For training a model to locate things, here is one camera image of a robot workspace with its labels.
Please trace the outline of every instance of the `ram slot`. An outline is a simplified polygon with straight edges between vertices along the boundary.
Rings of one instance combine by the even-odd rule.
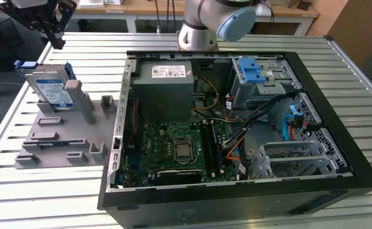
[[[223,159],[222,159],[222,148],[220,148],[220,140],[218,139],[218,133],[216,133],[216,129],[215,129],[215,125],[212,125],[212,135],[215,137],[215,146],[216,146],[216,155],[218,155],[218,166],[219,166],[219,171],[220,171],[220,174],[224,173],[224,170],[223,170]]]
[[[214,124],[200,125],[202,145],[204,153],[206,171],[208,177],[216,177],[220,172],[218,162],[216,136],[214,135]]]

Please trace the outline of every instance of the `motherboard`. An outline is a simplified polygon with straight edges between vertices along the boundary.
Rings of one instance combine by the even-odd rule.
[[[225,139],[223,122],[144,124],[142,153],[128,157],[132,183],[146,187],[235,180],[233,164],[223,164]]]

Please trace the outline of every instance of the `aluminum workbench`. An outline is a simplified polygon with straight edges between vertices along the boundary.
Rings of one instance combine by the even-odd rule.
[[[127,50],[176,50],[175,34],[66,33],[63,50],[47,45],[42,63],[74,66],[83,91],[92,99],[119,98]],[[372,83],[335,42],[323,37],[248,35],[219,41],[220,50],[289,51],[300,58],[372,164]],[[120,228],[96,209],[102,166],[16,170],[22,142],[39,108],[26,83],[0,124],[0,229]],[[184,227],[212,228],[369,228],[372,192],[343,200],[312,215],[232,221]]]

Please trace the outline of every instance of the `white desk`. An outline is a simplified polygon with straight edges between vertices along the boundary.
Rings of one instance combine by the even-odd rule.
[[[167,3],[160,0],[159,2],[159,11],[160,11],[160,19],[166,20],[166,12],[167,12]],[[176,20],[183,21],[183,3],[178,2],[175,5]],[[156,20],[155,13],[155,3],[154,1],[147,0],[126,0],[123,5],[106,5],[104,8],[94,8],[94,9],[78,9],[76,13],[72,15],[74,19],[122,19],[127,21],[128,32],[136,32],[135,21],[136,20]],[[304,36],[309,30],[313,19],[319,17],[319,12],[309,8],[308,11],[299,10],[296,8],[287,8],[283,6],[272,6],[275,13],[275,22],[276,23],[299,23],[299,27],[296,29],[295,35]],[[7,18],[6,15],[0,11],[0,18]],[[269,22],[271,16],[257,16],[257,22]]]

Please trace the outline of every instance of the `green motherboard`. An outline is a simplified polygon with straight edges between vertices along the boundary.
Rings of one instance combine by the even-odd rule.
[[[220,165],[218,175],[207,172],[206,146],[207,142],[200,134],[200,122],[144,124],[140,154],[140,166],[132,171],[131,180],[136,187],[152,186],[148,176],[154,171],[171,169],[198,169],[203,171],[202,182],[235,180],[232,163]],[[223,122],[212,123],[218,142],[227,139]]]

